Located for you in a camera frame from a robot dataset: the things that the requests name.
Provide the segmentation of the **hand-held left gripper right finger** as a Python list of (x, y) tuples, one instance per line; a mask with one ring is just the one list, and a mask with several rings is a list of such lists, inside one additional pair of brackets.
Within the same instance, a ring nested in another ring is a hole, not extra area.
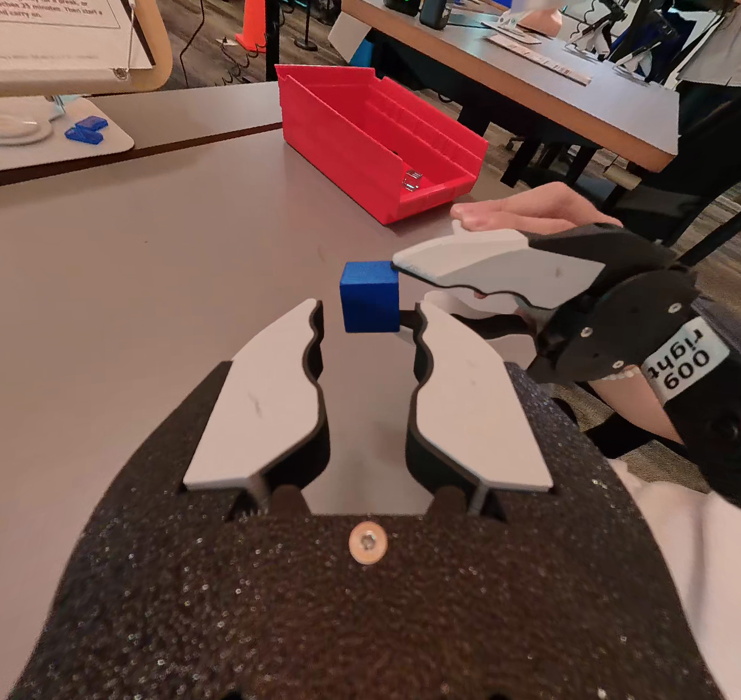
[(405, 462), (435, 495), (463, 492), (485, 510), (492, 492), (548, 492), (553, 477), (501, 355), (442, 308), (421, 301), (416, 322)]

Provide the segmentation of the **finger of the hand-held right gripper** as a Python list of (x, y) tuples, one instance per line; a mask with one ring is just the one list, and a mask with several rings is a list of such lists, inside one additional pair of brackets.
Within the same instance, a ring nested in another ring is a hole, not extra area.
[(536, 322), (509, 294), (478, 298), (472, 290), (431, 290), (424, 301), (437, 306), (487, 341), (508, 335), (536, 337)]
[(394, 253), (392, 267), (438, 288), (511, 294), (529, 306), (556, 309), (597, 280), (605, 267), (597, 238), (608, 234), (609, 226), (595, 224), (546, 235), (459, 230)]

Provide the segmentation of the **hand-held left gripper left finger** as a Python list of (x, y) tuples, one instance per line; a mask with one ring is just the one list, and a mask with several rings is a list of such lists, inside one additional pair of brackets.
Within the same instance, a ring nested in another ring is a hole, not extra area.
[(303, 490), (324, 472), (324, 327), (322, 302), (309, 298), (236, 353), (184, 474), (186, 490), (240, 490), (266, 504), (279, 487)]

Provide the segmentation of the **blue cube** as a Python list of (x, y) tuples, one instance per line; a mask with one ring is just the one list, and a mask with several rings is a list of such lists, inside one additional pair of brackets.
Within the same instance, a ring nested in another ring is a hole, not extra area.
[(389, 260), (347, 262), (339, 292), (346, 333), (399, 332), (399, 273)]

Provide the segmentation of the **red bin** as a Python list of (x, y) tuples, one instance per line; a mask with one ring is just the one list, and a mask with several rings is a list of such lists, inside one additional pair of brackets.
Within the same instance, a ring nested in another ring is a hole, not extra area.
[[(276, 66), (284, 140), (384, 226), (467, 195), (488, 142), (390, 78), (355, 66)], [(404, 174), (421, 173), (414, 193)]]

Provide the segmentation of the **person's right forearm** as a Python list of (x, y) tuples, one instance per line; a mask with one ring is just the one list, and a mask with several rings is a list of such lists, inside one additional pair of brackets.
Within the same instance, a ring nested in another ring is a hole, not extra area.
[(622, 372), (588, 384), (607, 406), (628, 422), (654, 436), (683, 445), (677, 429), (637, 366), (627, 366)]

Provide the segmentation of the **person's right hand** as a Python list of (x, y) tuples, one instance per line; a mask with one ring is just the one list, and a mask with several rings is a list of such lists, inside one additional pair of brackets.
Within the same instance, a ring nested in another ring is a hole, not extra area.
[(598, 210), (566, 184), (555, 182), (506, 198), (453, 205), (450, 217), (469, 232), (516, 230), (539, 235), (565, 232), (590, 224), (622, 222)]

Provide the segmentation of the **white stand base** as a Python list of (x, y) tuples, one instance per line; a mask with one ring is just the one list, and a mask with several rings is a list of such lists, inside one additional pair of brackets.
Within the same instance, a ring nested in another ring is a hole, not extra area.
[[(60, 103), (49, 101), (43, 96), (3, 97), (2, 111), (30, 112), (32, 115), (48, 114), (53, 127), (51, 137), (37, 144), (23, 147), (1, 146), (2, 172), (117, 155), (134, 147), (134, 140), (108, 114), (85, 97), (63, 96)], [(101, 131), (104, 140), (99, 145), (79, 143), (64, 137), (64, 131), (89, 115), (106, 118), (109, 122), (109, 126)]]

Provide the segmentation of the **orange traffic cone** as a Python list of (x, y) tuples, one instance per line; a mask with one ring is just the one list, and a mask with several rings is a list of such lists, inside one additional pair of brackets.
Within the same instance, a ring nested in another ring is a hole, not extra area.
[(242, 29), (235, 41), (250, 54), (265, 54), (267, 50), (265, 0), (245, 0)]

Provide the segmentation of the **clear round dish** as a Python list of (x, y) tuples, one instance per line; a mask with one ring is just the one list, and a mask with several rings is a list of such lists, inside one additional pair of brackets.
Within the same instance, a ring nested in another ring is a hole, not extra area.
[(48, 114), (1, 112), (1, 146), (23, 147), (49, 139), (52, 120)]

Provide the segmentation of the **wooden instruction board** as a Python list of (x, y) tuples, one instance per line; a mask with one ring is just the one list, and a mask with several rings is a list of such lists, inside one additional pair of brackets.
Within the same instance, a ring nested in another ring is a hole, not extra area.
[(148, 92), (173, 67), (156, 0), (1, 0), (1, 95)]

